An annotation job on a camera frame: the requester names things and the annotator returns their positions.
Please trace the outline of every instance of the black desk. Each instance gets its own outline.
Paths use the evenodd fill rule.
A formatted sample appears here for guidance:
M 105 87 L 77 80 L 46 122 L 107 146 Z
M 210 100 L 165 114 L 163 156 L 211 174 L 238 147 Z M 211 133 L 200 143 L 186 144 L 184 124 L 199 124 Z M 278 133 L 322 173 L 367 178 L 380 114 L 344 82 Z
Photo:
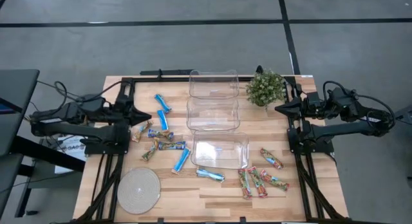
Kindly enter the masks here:
M 17 136 L 38 76 L 39 70 L 0 70 L 0 98 L 22 109 L 21 113 L 0 115 L 0 191 L 5 190 L 0 193 L 0 217 L 10 195 L 11 189 L 8 188 L 13 185 L 16 176 L 27 176 L 29 182 L 33 175 L 33 166 L 21 164 L 23 156 L 78 172 L 84 168 L 85 163 L 81 160 Z M 30 189 L 25 189 L 16 217 L 23 216 L 29 195 Z

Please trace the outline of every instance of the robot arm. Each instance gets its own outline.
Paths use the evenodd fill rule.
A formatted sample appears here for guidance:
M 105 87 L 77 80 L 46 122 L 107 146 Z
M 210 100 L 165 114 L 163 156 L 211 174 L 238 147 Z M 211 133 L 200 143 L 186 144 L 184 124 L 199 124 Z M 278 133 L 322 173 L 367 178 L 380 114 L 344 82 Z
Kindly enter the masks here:
M 87 136 L 89 138 L 81 140 L 86 145 L 86 154 L 125 153 L 129 147 L 129 126 L 151 118 L 151 115 L 135 108 L 134 86 L 130 87 L 129 95 L 125 95 L 125 90 L 126 85 L 122 83 L 116 102 L 108 107 L 104 107 L 106 99 L 100 95 L 84 95 L 59 109 L 36 111 L 30 115 L 32 133 L 35 136 Z M 80 126 L 85 119 L 109 125 L 101 128 Z
M 321 100 L 317 92 L 307 93 L 306 98 L 300 97 L 301 86 L 295 85 L 297 95 L 289 103 L 275 107 L 275 110 L 292 118 L 301 121 L 301 126 L 288 130 L 288 137 L 291 140 L 291 149 L 296 151 L 311 152 L 333 152 L 329 147 L 330 140 L 336 135 L 348 135 L 360 133 L 368 136 L 385 135 L 394 125 L 395 116 L 387 105 L 383 102 L 366 96 L 358 95 L 355 90 L 348 90 L 339 83 L 328 81 L 327 83 L 337 84 L 333 91 L 324 93 L 325 100 Z M 383 111 L 371 107 L 364 107 L 358 101 L 360 97 L 369 98 L 380 102 L 387 107 L 388 111 Z M 337 116 L 347 124 L 331 126 L 316 126 L 310 124 L 304 118 L 332 119 Z

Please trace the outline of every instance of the blue wrapped snack bar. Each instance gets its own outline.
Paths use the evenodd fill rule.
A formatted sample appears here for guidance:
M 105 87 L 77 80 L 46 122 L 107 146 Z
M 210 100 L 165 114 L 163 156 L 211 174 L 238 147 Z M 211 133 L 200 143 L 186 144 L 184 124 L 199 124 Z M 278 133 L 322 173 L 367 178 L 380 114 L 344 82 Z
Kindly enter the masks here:
M 168 140 L 172 140 L 173 138 L 173 132 L 170 132 L 169 130 L 166 131 L 156 131 L 153 129 L 149 129 L 149 131 L 147 132 L 147 137 L 149 138 L 160 138 L 160 137 L 164 137 Z
M 163 110 L 164 110 L 166 113 L 168 113 L 168 112 L 170 112 L 170 110 L 172 110 L 172 109 L 166 104 L 164 98 L 163 98 L 161 95 L 156 94 L 156 95 L 154 96 L 154 98 L 160 103 L 160 105 L 162 105 Z
M 172 173 L 179 175 L 179 172 L 182 170 L 183 164 L 186 162 L 187 158 L 189 157 L 191 151 L 190 149 L 186 148 L 183 150 L 182 155 L 180 156 L 179 161 L 172 169 Z
M 186 141 L 179 142 L 159 142 L 159 150 L 183 150 L 186 148 Z
M 157 114 L 160 118 L 160 124 L 162 125 L 162 130 L 169 130 L 169 126 L 167 125 L 166 116 L 163 110 L 158 110 Z
M 220 173 L 212 173 L 209 172 L 205 169 L 198 169 L 196 170 L 196 174 L 199 177 L 208 177 L 208 178 L 212 178 L 213 180 L 222 183 L 223 181 L 225 181 L 225 176 L 223 174 Z

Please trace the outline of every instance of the black metal leg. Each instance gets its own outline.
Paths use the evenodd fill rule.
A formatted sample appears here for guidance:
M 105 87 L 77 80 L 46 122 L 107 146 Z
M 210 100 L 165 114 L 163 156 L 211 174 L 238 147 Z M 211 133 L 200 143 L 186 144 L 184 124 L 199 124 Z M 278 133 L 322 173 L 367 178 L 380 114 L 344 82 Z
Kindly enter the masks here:
M 309 176 L 313 180 L 314 184 L 317 186 L 314 161 L 312 159 L 311 153 L 306 154 L 306 162 L 308 163 Z M 319 202 L 317 197 L 315 197 L 315 204 L 316 204 L 317 217 L 318 218 L 324 218 L 322 204 Z
M 14 138 L 10 151 L 39 160 L 44 160 L 52 163 L 53 165 L 58 165 L 78 172 L 83 172 L 84 169 L 84 161 L 37 144 L 20 136 L 16 136 Z
M 24 213 L 26 212 L 26 206 L 28 203 L 28 198 L 30 197 L 30 193 L 32 192 L 32 189 L 28 187 L 29 183 L 26 183 L 24 185 L 23 193 L 21 194 L 19 205 L 17 206 L 17 210 L 14 214 L 15 218 L 21 218 L 24 216 Z
M 406 179 L 407 179 L 409 186 L 412 188 L 412 176 L 408 176 Z
M 28 177 L 31 177 L 32 174 L 33 174 L 33 170 L 34 170 L 34 167 L 33 167 L 33 166 L 21 164 L 20 167 L 19 167 L 19 172 L 18 172 L 18 174 L 19 174 L 20 176 L 28 176 Z
M 301 155 L 295 154 L 295 161 L 296 164 L 298 161 L 301 161 Z M 302 194 L 302 203 L 304 209 L 304 216 L 308 221 L 312 217 L 312 212 L 310 212 L 310 205 L 309 205 L 309 198 L 308 198 L 308 191 L 306 190 L 306 184 L 304 183 L 304 178 L 299 174 L 299 168 L 297 168 L 297 177 L 299 178 L 299 186 L 301 188 Z
M 300 159 L 300 156 L 296 156 L 296 154 L 295 154 L 295 159 L 296 159 L 297 173 L 300 175 L 299 179 L 302 178 L 308 184 L 309 188 L 314 193 L 314 196 L 322 204 L 322 206 L 324 207 L 326 213 L 328 213 L 329 217 L 331 219 L 345 219 L 344 216 L 342 216 L 338 212 L 336 212 L 334 207 L 332 205 L 330 205 L 329 201 L 323 196 L 322 192 L 314 184 L 314 182 L 310 178 L 308 172 L 303 167 L 303 163 L 302 163 L 302 160 Z
M 111 170 L 111 162 L 113 161 L 113 155 L 108 155 L 108 159 L 106 160 L 106 167 L 104 168 L 104 174 L 103 174 L 103 182 L 102 182 L 102 187 L 103 185 L 107 184 L 109 177 L 110 177 L 110 170 Z M 103 197 L 102 203 L 98 206 L 97 208 L 97 213 L 96 213 L 96 218 L 97 219 L 102 219 L 103 218 L 103 209 L 104 209 L 104 201 L 106 199 L 106 195 Z
M 119 155 L 117 157 L 117 163 L 123 165 L 124 155 Z M 113 183 L 113 192 L 111 195 L 111 203 L 110 203 L 110 210 L 109 210 L 109 219 L 115 218 L 116 206 L 117 206 L 117 189 L 120 183 L 121 173 L 118 174 L 115 182 Z

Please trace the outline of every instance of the candy bar wrapper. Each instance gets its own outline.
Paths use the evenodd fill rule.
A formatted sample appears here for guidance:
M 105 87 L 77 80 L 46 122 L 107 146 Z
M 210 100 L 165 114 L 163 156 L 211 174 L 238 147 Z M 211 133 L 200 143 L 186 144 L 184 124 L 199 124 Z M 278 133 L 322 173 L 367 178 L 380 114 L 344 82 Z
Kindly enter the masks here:
M 212 178 L 213 180 L 222 183 L 225 180 L 225 176 L 223 174 L 220 173 L 212 173 L 209 172 L 205 169 L 198 169 L 196 170 L 196 173 L 199 177 L 208 177 L 208 178 Z
M 260 154 L 266 159 L 267 162 L 271 163 L 276 169 L 283 168 L 283 163 L 275 156 L 270 154 L 266 149 L 260 149 Z
M 289 189 L 289 183 L 281 182 L 278 178 L 269 175 L 264 169 L 260 173 L 260 178 L 285 192 Z
M 140 137 L 142 137 L 142 133 L 149 128 L 152 125 L 152 121 L 147 121 L 144 125 L 139 127 L 139 130 L 137 132 L 135 132 L 132 136 L 131 136 L 131 140 L 139 143 L 140 141 Z
M 240 184 L 242 185 L 243 198 L 251 199 L 252 191 L 250 190 L 249 181 L 247 180 L 246 169 L 239 169 L 238 173 Z
M 183 164 L 185 164 L 187 157 L 189 157 L 191 151 L 190 149 L 185 148 L 182 152 L 182 155 L 180 156 L 179 161 L 176 163 L 176 165 L 172 169 L 172 173 L 176 173 L 179 175 L 179 172 L 182 170 Z
M 165 112 L 163 110 L 158 110 L 157 115 L 160 118 L 160 123 L 162 125 L 162 130 L 169 130 L 169 126 L 167 125 Z
M 159 94 L 156 94 L 156 95 L 154 96 L 154 98 L 160 103 L 160 105 L 162 105 L 163 110 L 166 112 L 166 114 L 167 114 L 168 112 L 170 112 L 170 110 L 172 110 L 172 108 L 170 108 L 170 107 L 166 104 L 163 96 L 161 96 L 161 95 L 159 95 Z
M 147 132 L 147 137 L 149 138 L 160 138 L 160 137 L 164 137 L 168 140 L 172 140 L 173 138 L 173 132 L 170 132 L 169 130 L 166 131 L 156 131 L 153 129 L 149 129 L 149 131 Z
M 186 148 L 186 141 L 165 143 L 159 142 L 159 150 L 183 150 Z
M 257 188 L 257 193 L 259 194 L 259 197 L 266 198 L 268 196 L 268 193 L 266 192 L 265 186 L 263 185 L 263 181 L 260 178 L 259 173 L 256 170 L 256 167 L 251 167 L 247 171 L 252 177 L 252 181 L 255 184 L 255 187 Z
M 155 154 L 156 149 L 159 146 L 159 139 L 155 138 L 153 145 L 148 152 L 142 155 L 144 161 L 148 162 L 150 158 Z

